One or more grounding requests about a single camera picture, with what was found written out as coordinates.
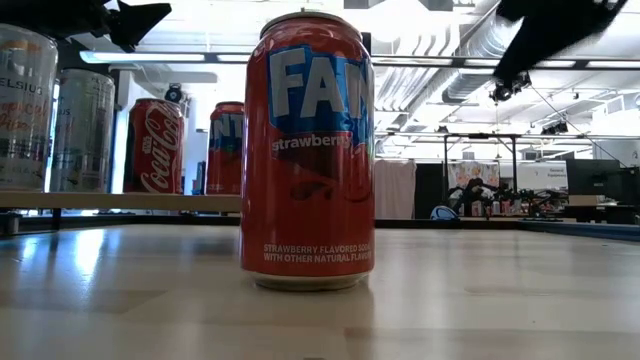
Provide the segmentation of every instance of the ceiling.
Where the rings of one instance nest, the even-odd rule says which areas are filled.
[[[139,5],[154,0],[126,2]],[[260,29],[269,20],[301,8],[340,15],[361,31],[371,32],[372,52],[378,55],[499,57],[517,31],[517,27],[496,21],[490,13],[497,0],[454,0],[453,11],[430,10],[446,2],[442,0],[168,2],[173,12],[145,37],[139,51],[250,52],[258,42]],[[108,6],[115,6],[115,1]],[[585,41],[562,56],[635,58],[640,54],[640,27],[634,25],[639,22],[640,0],[629,0],[623,13],[601,38]],[[96,50],[114,50],[104,40],[90,36],[78,39]],[[159,74],[215,73],[215,83],[185,85],[187,91],[196,96],[215,94],[220,100],[222,97],[241,100],[244,96],[243,65],[152,67],[152,71]],[[636,106],[629,106],[634,103],[629,101],[629,94],[640,94],[640,71],[533,71],[535,90],[527,89],[496,109],[488,99],[492,86],[490,73],[377,67],[375,74],[378,131],[433,132],[440,125],[448,125],[450,131],[454,128],[461,132],[539,134],[544,125],[559,119],[556,110],[581,131],[591,131],[594,122],[602,120],[603,114],[606,117],[607,104],[611,102],[627,100],[627,107],[623,104],[621,110],[616,107],[616,111],[637,112]],[[443,97],[445,93],[458,96],[459,100],[450,103],[451,99]],[[416,146],[421,145],[410,142],[405,148]]]

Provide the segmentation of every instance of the silver can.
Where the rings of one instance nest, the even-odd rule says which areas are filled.
[[[62,70],[50,191],[107,191],[115,95],[108,76]]]
[[[42,191],[49,147],[56,43],[0,24],[0,191]]]

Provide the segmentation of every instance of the can rim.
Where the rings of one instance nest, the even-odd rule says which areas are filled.
[[[244,106],[244,103],[242,101],[221,101],[221,102],[216,104],[216,107],[222,106],[222,105],[240,105],[240,106]]]
[[[111,75],[105,75],[105,74],[101,74],[95,70],[89,70],[87,68],[83,68],[83,67],[79,67],[79,66],[72,66],[72,67],[66,67],[63,68],[62,70],[60,70],[60,72],[64,72],[64,71],[68,71],[68,70],[79,70],[79,71],[84,71],[84,72],[89,72],[92,73],[94,75],[98,75],[98,76],[103,76],[106,77],[107,79],[111,80],[112,82],[115,83],[115,80],[113,79],[113,77]]]
[[[49,36],[49,35],[45,35],[43,33],[40,33],[38,31],[29,29],[28,27],[24,27],[24,25],[17,25],[17,24],[12,24],[12,23],[0,23],[0,26],[7,26],[9,28],[13,28],[11,30],[16,30],[16,31],[24,31],[27,33],[30,33],[29,35],[38,35],[38,36],[42,36],[43,38],[45,38],[45,40],[49,40],[49,42],[51,43],[51,45],[53,45],[54,48],[56,48],[56,51],[58,51],[58,41],[56,41],[56,39],[54,39],[53,37]]]
[[[337,15],[333,15],[333,14],[327,14],[327,13],[323,13],[323,12],[319,12],[319,11],[298,11],[295,13],[290,13],[290,14],[285,14],[282,16],[278,16],[275,19],[272,19],[271,21],[269,21],[263,28],[262,30],[260,30],[260,39],[262,39],[264,37],[264,34],[267,32],[267,30],[269,30],[270,28],[272,28],[274,25],[281,23],[285,20],[290,20],[290,19],[298,19],[298,18],[320,18],[320,19],[328,19],[328,20],[333,20],[336,22],[341,23],[342,25],[345,25],[347,27],[349,27],[351,30],[355,31],[356,34],[358,34],[358,38],[360,41],[362,41],[362,34],[360,33],[360,31],[358,31],[358,29],[355,28],[355,26],[349,24],[345,19],[341,18],[340,16]]]
[[[180,107],[180,104],[176,104],[173,101],[164,100],[164,99],[158,99],[158,98],[140,98],[140,99],[136,99],[136,102],[141,102],[141,101],[160,101],[160,102],[163,102],[163,103],[167,103],[167,104],[170,104],[170,105],[174,105],[174,106]]]

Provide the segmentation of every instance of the shelf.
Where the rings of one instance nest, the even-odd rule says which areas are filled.
[[[236,195],[93,194],[0,192],[0,208],[22,209],[152,209],[240,212]]]

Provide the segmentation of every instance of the soda can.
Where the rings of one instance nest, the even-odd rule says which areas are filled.
[[[355,285],[374,263],[373,69],[339,17],[274,19],[249,59],[242,266],[283,290]]]
[[[129,113],[124,192],[182,194],[183,137],[178,104],[136,101]]]
[[[50,191],[107,192],[115,96],[108,76],[62,70]]]
[[[0,191],[42,191],[58,50],[46,36],[0,24]]]
[[[240,195],[243,121],[241,102],[218,103],[211,114],[207,195]]]

